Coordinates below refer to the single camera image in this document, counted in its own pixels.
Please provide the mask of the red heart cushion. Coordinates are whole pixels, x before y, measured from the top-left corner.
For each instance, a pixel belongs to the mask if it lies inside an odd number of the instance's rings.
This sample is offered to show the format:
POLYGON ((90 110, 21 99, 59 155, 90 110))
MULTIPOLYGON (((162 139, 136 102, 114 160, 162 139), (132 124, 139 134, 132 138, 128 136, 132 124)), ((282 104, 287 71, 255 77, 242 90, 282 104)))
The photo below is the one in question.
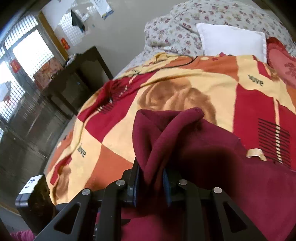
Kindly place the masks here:
POLYGON ((267 63, 285 82, 295 89, 295 57, 291 56, 280 40, 270 37, 267 43, 267 63))

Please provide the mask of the dark cloth hanging on wall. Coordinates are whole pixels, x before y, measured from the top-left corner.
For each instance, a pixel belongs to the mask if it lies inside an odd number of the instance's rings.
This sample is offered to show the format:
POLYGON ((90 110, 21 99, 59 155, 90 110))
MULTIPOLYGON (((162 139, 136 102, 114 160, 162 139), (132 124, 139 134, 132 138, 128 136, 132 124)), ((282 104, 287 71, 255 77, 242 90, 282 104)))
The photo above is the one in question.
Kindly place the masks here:
POLYGON ((82 33, 85 32, 85 25, 79 19, 79 16, 76 15, 74 11, 71 11, 72 26, 78 27, 82 33))

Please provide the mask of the dark wooden desk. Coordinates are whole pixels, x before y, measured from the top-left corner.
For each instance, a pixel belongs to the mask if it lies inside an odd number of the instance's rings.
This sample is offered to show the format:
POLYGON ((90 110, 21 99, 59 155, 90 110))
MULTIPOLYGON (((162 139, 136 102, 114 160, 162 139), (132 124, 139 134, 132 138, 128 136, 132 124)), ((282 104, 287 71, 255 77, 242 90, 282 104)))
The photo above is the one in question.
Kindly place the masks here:
POLYGON ((43 91, 48 101, 68 119, 71 116, 53 101, 53 97, 58 98, 72 115, 77 115, 83 103, 104 85, 101 75, 97 77, 96 81, 92 81, 83 71, 83 64, 87 62, 98 62, 98 69, 106 75, 107 80, 113 79, 113 75, 100 52, 93 46, 84 53, 77 54, 70 64, 54 75, 43 91))

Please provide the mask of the white wall calendar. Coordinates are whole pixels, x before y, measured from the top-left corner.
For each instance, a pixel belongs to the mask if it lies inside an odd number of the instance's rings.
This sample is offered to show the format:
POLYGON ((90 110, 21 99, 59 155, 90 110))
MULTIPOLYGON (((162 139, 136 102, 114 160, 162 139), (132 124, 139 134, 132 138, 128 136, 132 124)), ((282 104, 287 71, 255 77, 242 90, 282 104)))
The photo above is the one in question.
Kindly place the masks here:
POLYGON ((95 9, 101 15, 101 17, 105 20, 108 16, 113 14, 113 9, 110 7, 106 0, 90 0, 95 9))

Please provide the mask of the barred window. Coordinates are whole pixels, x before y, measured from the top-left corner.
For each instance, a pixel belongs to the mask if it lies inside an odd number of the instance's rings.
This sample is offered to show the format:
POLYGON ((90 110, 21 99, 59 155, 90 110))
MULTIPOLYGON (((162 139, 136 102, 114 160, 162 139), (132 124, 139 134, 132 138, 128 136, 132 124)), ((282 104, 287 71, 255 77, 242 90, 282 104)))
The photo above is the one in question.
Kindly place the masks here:
POLYGON ((33 76, 53 56, 33 15, 15 24, 1 45, 1 134, 18 113, 27 120, 49 107, 33 76))

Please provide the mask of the red orange patterned blanket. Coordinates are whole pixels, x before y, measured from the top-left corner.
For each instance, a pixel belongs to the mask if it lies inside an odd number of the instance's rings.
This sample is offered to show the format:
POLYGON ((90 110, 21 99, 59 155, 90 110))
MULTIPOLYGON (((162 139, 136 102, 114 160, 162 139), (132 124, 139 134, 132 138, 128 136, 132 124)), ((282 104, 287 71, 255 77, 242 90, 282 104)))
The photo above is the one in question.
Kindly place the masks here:
POLYGON ((156 54, 107 82, 81 107, 46 180, 53 204, 102 189, 132 167, 136 112, 200 108, 204 118, 295 169, 295 89, 253 55, 156 54))

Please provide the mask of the maroon garment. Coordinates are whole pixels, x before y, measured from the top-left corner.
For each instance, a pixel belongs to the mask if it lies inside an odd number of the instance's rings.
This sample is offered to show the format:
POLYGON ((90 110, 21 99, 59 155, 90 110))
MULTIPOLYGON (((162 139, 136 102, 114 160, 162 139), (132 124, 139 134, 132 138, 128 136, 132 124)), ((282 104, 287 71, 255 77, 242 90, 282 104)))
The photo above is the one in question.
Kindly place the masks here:
POLYGON ((186 111, 139 110, 133 147, 144 175, 140 208, 125 208, 121 240, 183 240, 184 212, 168 206, 166 180, 199 188, 219 187, 268 240, 295 240, 295 172, 258 157, 248 158, 240 139, 186 111))

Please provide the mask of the white pillow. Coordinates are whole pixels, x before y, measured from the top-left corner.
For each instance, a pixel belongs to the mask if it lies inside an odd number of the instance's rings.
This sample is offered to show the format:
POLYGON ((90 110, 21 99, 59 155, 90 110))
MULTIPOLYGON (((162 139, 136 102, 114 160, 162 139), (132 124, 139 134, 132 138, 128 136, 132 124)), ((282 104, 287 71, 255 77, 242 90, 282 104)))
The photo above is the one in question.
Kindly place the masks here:
POLYGON ((240 56, 253 55, 267 62, 266 36, 262 32, 244 30, 228 25, 196 24, 206 56, 220 53, 240 56))

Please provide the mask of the floral quilt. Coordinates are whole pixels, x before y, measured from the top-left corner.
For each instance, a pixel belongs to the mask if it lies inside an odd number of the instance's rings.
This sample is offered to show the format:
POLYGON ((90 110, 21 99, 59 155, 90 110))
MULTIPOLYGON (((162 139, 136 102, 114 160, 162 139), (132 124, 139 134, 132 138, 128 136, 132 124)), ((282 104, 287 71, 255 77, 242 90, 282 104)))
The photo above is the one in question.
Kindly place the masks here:
POLYGON ((262 32, 266 38, 275 37, 295 56, 295 42, 283 23, 259 7, 240 1, 187 1, 175 5, 169 14, 146 23, 143 51, 116 75, 143 65, 161 52, 203 56, 205 51, 197 24, 227 25, 243 30, 262 32))

